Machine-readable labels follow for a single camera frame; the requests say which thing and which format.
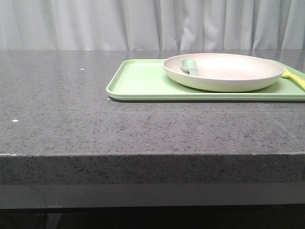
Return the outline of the beige round plate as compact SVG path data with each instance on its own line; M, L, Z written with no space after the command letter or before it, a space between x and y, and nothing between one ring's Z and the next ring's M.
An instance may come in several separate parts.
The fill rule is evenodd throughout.
M197 64L198 76L181 68L183 59ZM247 92L274 84L284 73L281 64L247 55L192 53L170 57L163 62L166 74L182 85L215 92Z

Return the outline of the sage green plastic spoon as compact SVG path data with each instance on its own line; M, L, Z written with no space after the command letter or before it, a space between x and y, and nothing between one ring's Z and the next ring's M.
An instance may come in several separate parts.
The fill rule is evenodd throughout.
M183 59L181 60L181 69L192 76L199 76L197 70L197 64L192 59Z

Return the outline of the light green plastic tray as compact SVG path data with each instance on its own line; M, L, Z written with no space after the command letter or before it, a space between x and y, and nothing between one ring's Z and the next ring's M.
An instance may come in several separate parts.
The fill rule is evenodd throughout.
M297 101L305 100L304 90L285 78L251 92L203 91L179 84L165 73L162 59L123 61L109 82L108 96L120 101Z

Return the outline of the grey pleated curtain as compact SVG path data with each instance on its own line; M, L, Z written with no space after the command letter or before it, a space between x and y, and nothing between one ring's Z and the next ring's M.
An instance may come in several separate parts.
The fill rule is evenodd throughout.
M302 0L3 0L3 51L305 47Z

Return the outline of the yellow plastic fork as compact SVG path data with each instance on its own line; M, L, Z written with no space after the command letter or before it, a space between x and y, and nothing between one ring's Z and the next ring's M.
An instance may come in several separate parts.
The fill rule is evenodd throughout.
M297 76L290 71L286 67L284 67L284 72L281 75L282 78L286 78L295 82L298 86L300 86L303 90L305 90L305 80L300 76Z

